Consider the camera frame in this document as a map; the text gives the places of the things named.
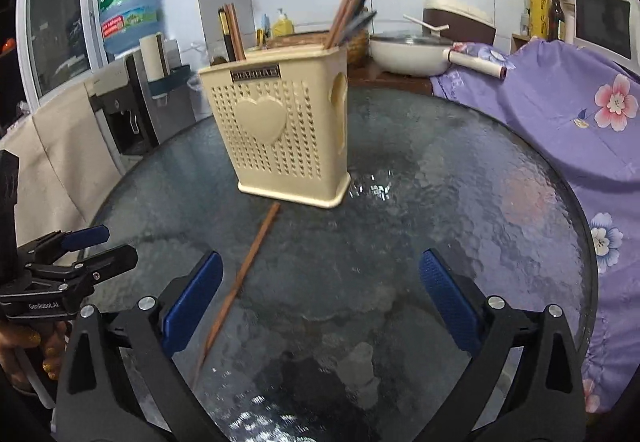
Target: white pot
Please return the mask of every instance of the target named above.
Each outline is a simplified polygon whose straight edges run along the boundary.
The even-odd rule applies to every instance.
[[[454,63],[501,80],[507,69],[478,57],[451,50],[453,43],[437,36],[407,36],[398,34],[372,35],[369,48],[372,59],[389,73],[410,76],[442,75]]]

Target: screw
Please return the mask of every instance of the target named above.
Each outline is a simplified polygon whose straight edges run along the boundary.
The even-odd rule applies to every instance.
[[[91,305],[87,305],[82,307],[82,310],[80,311],[80,315],[82,317],[91,317],[94,314],[94,307],[92,307]]]
[[[504,299],[502,299],[500,296],[491,296],[487,302],[493,309],[501,310],[504,308]]]
[[[156,300],[151,296],[143,297],[138,301],[138,308],[140,310],[151,310],[154,306],[156,306]]]
[[[560,317],[562,315],[562,309],[558,305],[549,305],[549,313],[553,317]]]

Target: round glass table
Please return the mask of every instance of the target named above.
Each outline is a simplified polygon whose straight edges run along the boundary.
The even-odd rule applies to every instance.
[[[283,202],[196,383],[231,440],[411,441],[469,361],[420,283],[431,247],[485,295],[534,311],[559,304],[584,356],[597,299],[591,234],[540,154],[475,110],[408,92],[352,88],[348,118],[343,203]],[[209,118],[140,162],[95,219],[111,231],[100,249],[129,243],[140,256],[96,287],[89,301],[101,311],[158,295],[208,249],[222,255],[223,283],[174,357],[188,382],[271,205],[236,184]],[[518,357],[512,350],[480,424],[499,411]]]

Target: brown bottle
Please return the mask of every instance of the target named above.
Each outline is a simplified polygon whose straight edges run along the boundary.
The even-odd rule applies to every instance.
[[[551,0],[549,8],[549,37],[547,41],[564,41],[564,12],[558,0]]]

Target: microwave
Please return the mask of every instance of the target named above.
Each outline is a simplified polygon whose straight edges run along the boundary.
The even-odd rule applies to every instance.
[[[574,44],[640,75],[638,0],[575,0]]]

